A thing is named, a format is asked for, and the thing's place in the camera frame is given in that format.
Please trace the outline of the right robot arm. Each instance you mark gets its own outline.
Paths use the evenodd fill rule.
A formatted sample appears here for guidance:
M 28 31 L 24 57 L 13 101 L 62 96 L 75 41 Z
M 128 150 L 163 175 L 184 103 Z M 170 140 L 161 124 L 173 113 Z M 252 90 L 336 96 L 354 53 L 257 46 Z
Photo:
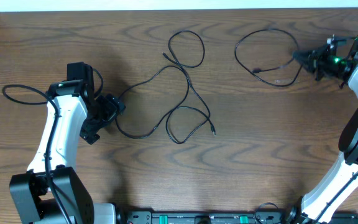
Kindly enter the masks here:
M 325 45 L 307 51 L 296 51 L 293 58 L 320 80 L 327 75 L 343 81 L 358 99 L 358 35 L 344 58 L 337 48 L 346 38 L 332 36 Z M 321 182 L 302 196 L 287 213 L 286 223 L 329 223 L 337 208 L 358 187 L 358 108 L 343 129 L 339 155 Z

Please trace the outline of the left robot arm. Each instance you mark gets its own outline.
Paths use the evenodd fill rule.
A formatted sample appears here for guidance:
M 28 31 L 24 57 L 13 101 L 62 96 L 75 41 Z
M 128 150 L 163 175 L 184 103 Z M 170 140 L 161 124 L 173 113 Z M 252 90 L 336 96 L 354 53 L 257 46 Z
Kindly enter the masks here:
M 111 203 L 95 203 L 76 173 L 80 139 L 94 144 L 125 106 L 94 87 L 96 69 L 69 63 L 66 80 L 53 83 L 45 98 L 47 121 L 27 171 L 11 177 L 9 190 L 22 223 L 117 223 Z

